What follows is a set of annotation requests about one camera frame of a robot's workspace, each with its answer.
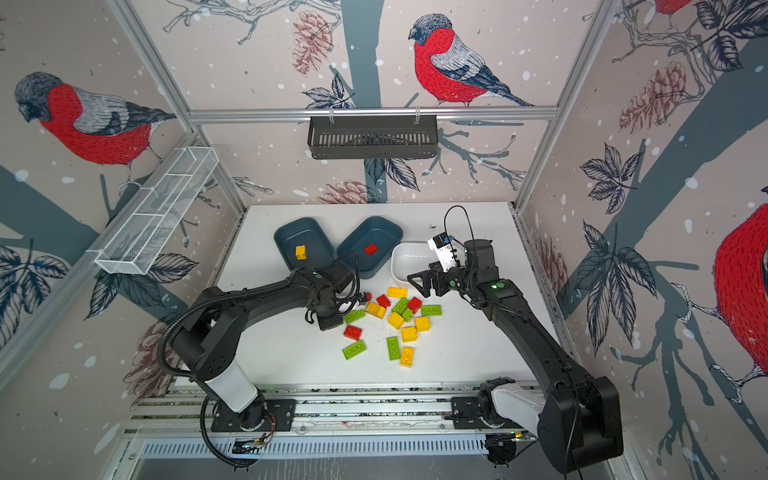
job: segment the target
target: bird head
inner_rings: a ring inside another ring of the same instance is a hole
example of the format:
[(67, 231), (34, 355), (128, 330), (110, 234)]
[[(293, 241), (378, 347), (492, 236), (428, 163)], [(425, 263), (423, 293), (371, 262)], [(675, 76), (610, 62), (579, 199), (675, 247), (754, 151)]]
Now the bird head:
[(429, 40), (429, 37), (441, 28), (451, 29), (453, 25), (448, 20), (448, 17), (442, 13), (430, 13), (416, 20), (413, 28), (411, 28), (411, 33), (408, 35), (408, 39), (415, 40), (419, 46), (423, 47), (427, 40)]
[(48, 94), (57, 86), (64, 84), (59, 77), (36, 71), (29, 74), (16, 85), (16, 103), (18, 111), (29, 122), (36, 118), (51, 121), (51, 109), (48, 108)]

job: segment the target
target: dark blue bin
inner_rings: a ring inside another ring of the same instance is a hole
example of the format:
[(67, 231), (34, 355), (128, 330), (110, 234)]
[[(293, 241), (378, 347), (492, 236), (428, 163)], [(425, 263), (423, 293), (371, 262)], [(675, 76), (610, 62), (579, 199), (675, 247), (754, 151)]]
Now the dark blue bin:
[[(278, 228), (275, 243), (288, 270), (301, 266), (316, 269), (333, 262), (333, 245), (314, 218), (300, 218)], [(299, 245), (306, 246), (306, 260), (296, 258)]]
[[(386, 218), (368, 217), (336, 248), (336, 258), (344, 253), (357, 251), (360, 278), (369, 279), (392, 256), (392, 249), (402, 240), (402, 228)], [(373, 243), (379, 249), (373, 255), (366, 253), (366, 247)], [(355, 257), (348, 255), (342, 262), (351, 270), (355, 269)]]

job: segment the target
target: snow dot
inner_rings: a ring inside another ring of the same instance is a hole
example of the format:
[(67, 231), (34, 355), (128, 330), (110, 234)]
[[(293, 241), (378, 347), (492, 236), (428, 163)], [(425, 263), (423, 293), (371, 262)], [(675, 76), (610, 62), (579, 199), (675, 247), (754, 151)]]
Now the snow dot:
[(61, 390), (65, 385), (67, 385), (67, 382), (69, 382), (69, 374), (62, 373), (61, 375), (54, 377), (54, 379), (48, 383), (48, 388), (53, 390)]

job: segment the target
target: cable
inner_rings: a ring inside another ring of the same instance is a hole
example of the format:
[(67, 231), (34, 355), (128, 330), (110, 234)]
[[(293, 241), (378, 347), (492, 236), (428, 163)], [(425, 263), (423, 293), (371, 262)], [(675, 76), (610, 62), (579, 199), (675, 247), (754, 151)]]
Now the cable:
[(205, 409), (208, 407), (210, 398), (210, 395), (206, 395), (203, 399), (203, 406), (200, 408), (200, 433), (203, 436), (203, 442), (205, 443), (205, 446), (208, 447), (210, 452), (214, 454), (214, 457), (218, 458), (227, 465), (234, 467), (236, 470), (238, 468), (249, 468), (251, 465), (258, 462), (259, 459), (229, 458), (225, 454), (219, 452), (214, 443), (210, 440), (210, 437), (208, 437), (208, 431), (205, 427)]

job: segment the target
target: bird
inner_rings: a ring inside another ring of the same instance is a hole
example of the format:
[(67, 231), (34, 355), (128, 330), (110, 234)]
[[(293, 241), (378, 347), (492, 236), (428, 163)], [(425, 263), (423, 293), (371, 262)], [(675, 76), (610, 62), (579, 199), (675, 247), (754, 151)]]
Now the bird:
[(453, 31), (448, 17), (439, 13), (423, 15), (413, 24), (409, 40), (415, 41), (415, 69), (419, 83), (443, 102), (469, 103), (481, 97), (502, 97), (518, 105), (531, 107), (515, 97)]
[(95, 94), (65, 84), (43, 71), (21, 79), (15, 99), (27, 122), (38, 119), (78, 157), (95, 164), (125, 165), (128, 179), (118, 186), (118, 193), (129, 184), (139, 186), (131, 180), (131, 162), (145, 150), (154, 154), (150, 137), (162, 122), (176, 118), (117, 95)]
[[(761, 190), (768, 194), (768, 187)], [(710, 365), (725, 377), (736, 391), (729, 398), (742, 403), (741, 389), (754, 379), (768, 376), (768, 204), (761, 205), (734, 231), (728, 234), (715, 255), (714, 285), (717, 307), (704, 308), (687, 298), (695, 308), (721, 320), (736, 341), (750, 354), (754, 367), (742, 379), (734, 379), (725, 368)]]

